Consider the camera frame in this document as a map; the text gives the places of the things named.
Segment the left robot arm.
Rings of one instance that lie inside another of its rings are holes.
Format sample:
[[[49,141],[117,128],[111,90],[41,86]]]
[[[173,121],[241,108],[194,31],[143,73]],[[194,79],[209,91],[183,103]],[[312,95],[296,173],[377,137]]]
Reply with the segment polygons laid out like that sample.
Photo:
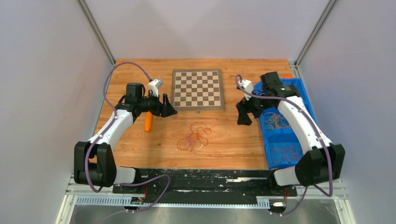
[[[128,83],[126,94],[121,97],[113,113],[101,130],[87,141],[79,141],[74,147],[74,181],[93,187],[125,185],[131,193],[138,193],[143,181],[136,176],[135,168],[118,167],[113,147],[124,132],[145,112],[158,117],[176,115],[167,94],[159,97],[163,82],[154,79],[145,89],[141,83]]]

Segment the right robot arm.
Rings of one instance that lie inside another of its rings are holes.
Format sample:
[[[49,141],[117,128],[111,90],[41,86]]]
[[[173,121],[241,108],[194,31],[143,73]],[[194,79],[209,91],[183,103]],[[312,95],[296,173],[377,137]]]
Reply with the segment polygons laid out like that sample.
[[[249,126],[249,113],[258,118],[265,109],[275,107],[289,123],[303,151],[303,157],[293,167],[274,171],[267,181],[267,190],[273,195],[284,191],[286,185],[305,187],[328,182],[340,177],[345,158],[345,149],[334,144],[319,128],[309,114],[298,89],[284,85],[277,72],[261,76],[264,94],[255,92],[253,84],[241,75],[235,76],[236,88],[244,93],[237,103],[238,125]]]

